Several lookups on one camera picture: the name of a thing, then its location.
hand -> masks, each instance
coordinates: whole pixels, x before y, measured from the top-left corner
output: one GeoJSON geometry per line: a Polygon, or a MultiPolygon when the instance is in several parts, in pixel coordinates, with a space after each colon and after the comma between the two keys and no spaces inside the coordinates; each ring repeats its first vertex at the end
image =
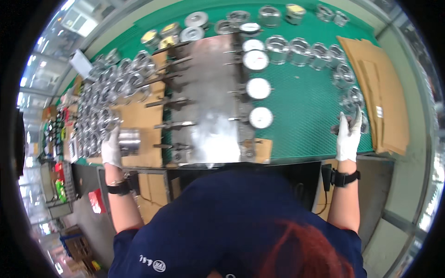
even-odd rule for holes
{"type": "Polygon", "coordinates": [[[340,112],[340,128],[337,137],[337,156],[338,161],[345,161],[347,159],[356,162],[357,148],[360,143],[360,129],[361,129],[362,115],[358,111],[358,118],[355,124],[349,128],[348,120],[343,112],[340,112]]]}
{"type": "Polygon", "coordinates": [[[118,145],[119,127],[115,127],[109,135],[108,141],[102,142],[102,163],[109,163],[122,169],[121,150],[118,145]]]}

cardboard sheet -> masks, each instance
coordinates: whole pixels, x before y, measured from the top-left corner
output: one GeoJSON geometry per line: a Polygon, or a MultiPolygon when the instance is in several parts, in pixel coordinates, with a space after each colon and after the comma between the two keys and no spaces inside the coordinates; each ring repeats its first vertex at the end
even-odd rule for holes
{"type": "Polygon", "coordinates": [[[369,41],[337,38],[363,91],[375,151],[404,155],[409,143],[408,114],[403,88],[388,55],[369,41]]]}
{"type": "MultiPolygon", "coordinates": [[[[166,52],[162,52],[153,56],[158,67],[165,64],[166,55],[166,52]]],[[[145,104],[159,101],[159,98],[164,97],[164,91],[165,84],[163,82],[156,82],[152,84],[151,96],[143,103],[130,103],[129,105],[119,105],[116,108],[112,108],[121,113],[123,119],[121,128],[139,129],[141,133],[139,155],[123,157],[122,166],[161,167],[161,149],[153,147],[153,144],[161,143],[161,129],[154,129],[153,127],[162,123],[163,105],[145,108],[145,104]]],[[[88,158],[87,162],[102,164],[102,158],[88,158]]]]}

workbench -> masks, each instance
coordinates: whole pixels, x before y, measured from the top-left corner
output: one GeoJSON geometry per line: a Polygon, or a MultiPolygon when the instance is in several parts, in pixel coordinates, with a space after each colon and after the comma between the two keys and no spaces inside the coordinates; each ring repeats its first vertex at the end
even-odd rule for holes
{"type": "MultiPolygon", "coordinates": [[[[211,3],[201,3],[200,7],[192,3],[191,0],[184,0],[137,20],[131,28],[105,46],[98,55],[107,54],[111,49],[117,48],[122,57],[132,59],[138,51],[146,50],[140,42],[145,32],[151,29],[159,31],[167,24],[176,21],[184,27],[185,17],[195,11],[206,12],[209,15],[209,22],[213,23],[205,37],[216,36],[214,23],[225,19],[227,13],[244,10],[251,14],[251,21],[256,21],[258,10],[265,5],[217,6],[214,1],[211,1],[211,3]]],[[[342,12],[349,16],[351,21],[344,27],[337,26],[333,22],[322,22],[316,18],[316,4],[316,1],[300,4],[307,10],[300,26],[291,25],[282,20],[281,25],[276,28],[263,28],[264,31],[255,39],[264,42],[271,35],[282,35],[290,41],[295,37],[302,37],[311,45],[321,42],[329,47],[332,44],[340,45],[336,36],[341,36],[367,39],[378,46],[373,29],[369,25],[345,11],[342,12]]],[[[333,11],[339,10],[325,3],[323,5],[332,8],[333,11]]],[[[273,4],[273,6],[285,14],[284,4],[273,4]]],[[[265,78],[274,88],[265,100],[254,101],[255,106],[267,107],[274,115],[272,125],[266,129],[257,130],[255,134],[257,138],[273,141],[272,164],[315,161],[335,156],[336,136],[330,133],[330,127],[338,124],[337,116],[342,111],[339,102],[343,92],[333,85],[331,70],[326,68],[315,71],[309,66],[300,68],[287,62],[283,65],[269,64],[263,72],[251,74],[251,77],[265,78]]],[[[168,140],[168,134],[163,134],[163,137],[164,140],[168,140]]],[[[362,134],[358,153],[369,152],[372,152],[371,134],[362,134]]],[[[168,153],[163,152],[163,156],[168,156],[168,153]]]]}

label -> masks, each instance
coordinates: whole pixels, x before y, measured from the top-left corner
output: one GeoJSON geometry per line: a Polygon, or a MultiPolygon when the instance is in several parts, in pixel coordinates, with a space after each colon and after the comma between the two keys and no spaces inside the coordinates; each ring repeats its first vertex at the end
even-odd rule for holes
{"type": "Polygon", "coordinates": [[[151,40],[154,38],[155,35],[156,35],[156,32],[155,32],[155,31],[148,31],[148,32],[145,33],[145,35],[142,37],[142,40],[143,40],[144,42],[149,42],[149,41],[151,41],[151,40]]]}
{"type": "Polygon", "coordinates": [[[292,5],[292,6],[288,6],[287,7],[288,11],[290,12],[301,12],[304,11],[305,9],[299,5],[292,5]]]}
{"type": "Polygon", "coordinates": [[[377,109],[377,117],[383,118],[383,108],[381,108],[380,106],[376,106],[376,109],[377,109]]]}

